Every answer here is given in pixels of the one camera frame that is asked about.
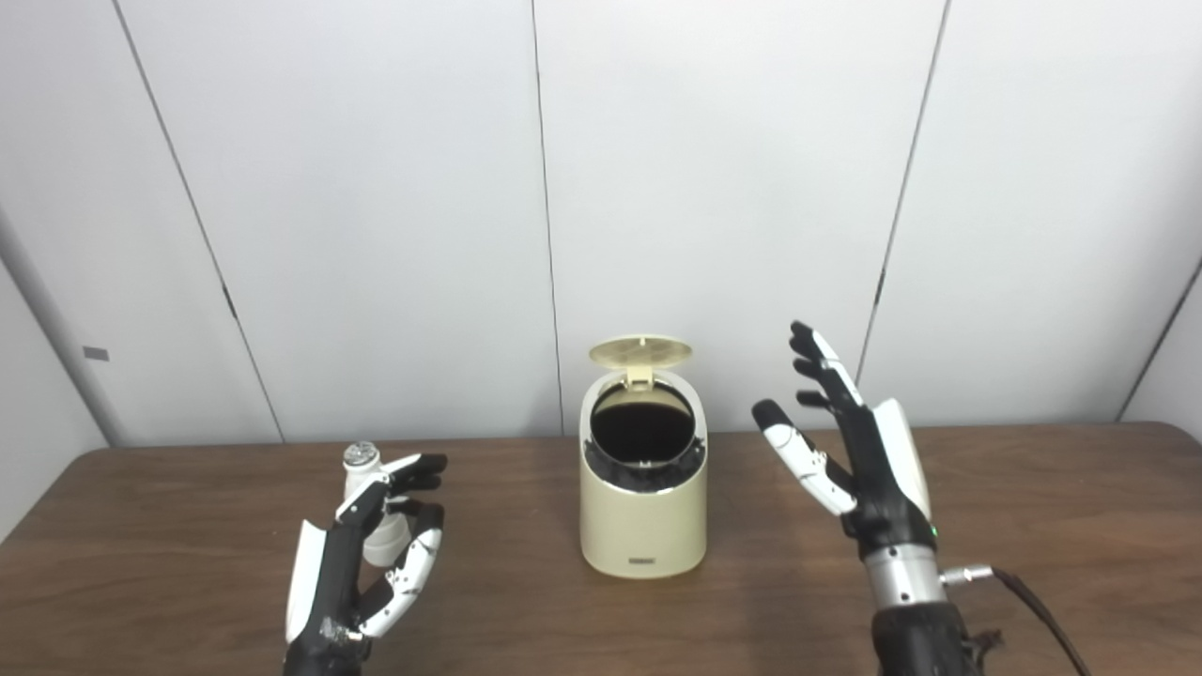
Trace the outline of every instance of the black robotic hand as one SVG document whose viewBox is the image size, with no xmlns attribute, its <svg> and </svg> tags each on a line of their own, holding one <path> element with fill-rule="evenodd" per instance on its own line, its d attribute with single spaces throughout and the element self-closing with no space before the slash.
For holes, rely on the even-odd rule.
<svg viewBox="0 0 1202 676">
<path fill-rule="evenodd" d="M 926 478 L 902 407 L 869 408 L 822 337 L 793 322 L 793 368 L 817 381 L 797 401 L 834 415 L 847 450 L 844 470 L 802 434 L 770 399 L 751 413 L 768 443 L 858 544 L 876 601 L 873 645 L 885 676 L 975 676 L 974 641 L 947 600 L 935 563 Z"/>
<path fill-rule="evenodd" d="M 385 464 L 338 508 L 329 530 L 305 521 L 288 593 L 284 676 L 358 676 L 371 652 L 421 593 L 442 540 L 442 506 L 405 496 L 441 484 L 444 455 Z M 411 541 L 359 593 L 363 542 L 388 514 L 411 517 Z"/>
</svg>

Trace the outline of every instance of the trash can lid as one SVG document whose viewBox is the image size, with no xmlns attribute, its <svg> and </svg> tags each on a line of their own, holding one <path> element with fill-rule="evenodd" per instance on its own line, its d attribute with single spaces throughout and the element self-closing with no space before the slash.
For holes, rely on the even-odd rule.
<svg viewBox="0 0 1202 676">
<path fill-rule="evenodd" d="M 651 385 L 651 372 L 678 364 L 692 355 L 692 348 L 667 336 L 621 336 L 589 350 L 589 358 L 626 372 L 626 386 Z"/>
</svg>

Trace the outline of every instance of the white wall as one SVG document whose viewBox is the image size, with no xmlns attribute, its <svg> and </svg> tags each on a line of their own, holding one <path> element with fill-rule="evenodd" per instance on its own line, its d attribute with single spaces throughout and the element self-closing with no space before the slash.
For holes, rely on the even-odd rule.
<svg viewBox="0 0 1202 676">
<path fill-rule="evenodd" d="M 100 428 L 0 263 L 0 540 Z"/>
<path fill-rule="evenodd" d="M 0 245 L 115 444 L 279 440 L 108 2 L 0 4 Z"/>
<path fill-rule="evenodd" d="M 528 0 L 121 6 L 285 438 L 560 433 Z"/>
<path fill-rule="evenodd" d="M 862 389 L 1111 421 L 1202 256 L 1202 5 L 953 2 Z"/>
<path fill-rule="evenodd" d="M 1202 441 L 1202 286 L 1197 281 L 1123 420 L 1168 422 Z"/>
<path fill-rule="evenodd" d="M 793 319 L 855 367 L 942 7 L 535 2 L 569 429 L 617 334 L 691 343 L 714 429 L 802 385 Z"/>
<path fill-rule="evenodd" d="M 0 250 L 118 443 L 559 433 L 629 332 L 749 428 L 795 318 L 1113 420 L 1202 256 L 1186 0 L 951 6 L 863 364 L 941 0 L 120 7 L 204 231 L 112 4 L 0 4 Z"/>
</svg>

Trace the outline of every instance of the beige trash can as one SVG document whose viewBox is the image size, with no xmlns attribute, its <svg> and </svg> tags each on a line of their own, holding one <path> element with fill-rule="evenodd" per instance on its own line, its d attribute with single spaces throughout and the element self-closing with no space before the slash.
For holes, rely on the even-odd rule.
<svg viewBox="0 0 1202 676">
<path fill-rule="evenodd" d="M 691 352 L 657 336 L 589 352 L 612 369 L 581 408 L 581 548 L 601 573 L 666 577 L 706 555 L 706 416 L 692 386 L 665 370 Z"/>
</svg>

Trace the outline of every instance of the black cable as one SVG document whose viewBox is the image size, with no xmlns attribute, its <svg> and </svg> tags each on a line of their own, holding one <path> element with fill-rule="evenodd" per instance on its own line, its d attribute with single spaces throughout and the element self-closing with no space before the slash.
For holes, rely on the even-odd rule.
<svg viewBox="0 0 1202 676">
<path fill-rule="evenodd" d="M 995 647 L 1005 645 L 1006 641 L 1001 639 L 1001 630 L 990 629 L 988 631 L 981 631 L 976 636 L 970 638 L 965 642 L 965 648 L 972 656 L 972 662 L 976 664 L 977 674 L 984 675 L 984 656 L 989 654 Z"/>
<path fill-rule="evenodd" d="M 1035 592 L 1033 592 L 1031 588 L 1028 587 L 1017 575 L 1011 575 L 1010 573 L 998 570 L 996 568 L 993 569 L 993 575 L 1000 580 L 1007 589 L 1013 592 L 1016 597 L 1022 599 L 1022 601 L 1027 604 L 1027 607 L 1031 609 L 1031 612 L 1035 613 L 1035 617 L 1039 617 L 1043 624 L 1047 624 L 1048 629 L 1052 630 L 1052 635 L 1055 636 L 1057 642 L 1060 644 L 1065 654 L 1069 656 L 1069 660 L 1072 662 L 1072 666 L 1077 670 L 1077 674 L 1081 676 L 1090 676 L 1089 668 L 1085 666 L 1085 660 L 1081 659 L 1081 653 L 1078 653 L 1077 648 L 1072 646 L 1072 641 L 1069 640 L 1069 635 L 1064 633 L 1060 624 L 1058 624 L 1055 618 L 1052 617 L 1052 611 L 1043 605 L 1043 601 L 1035 595 Z"/>
</svg>

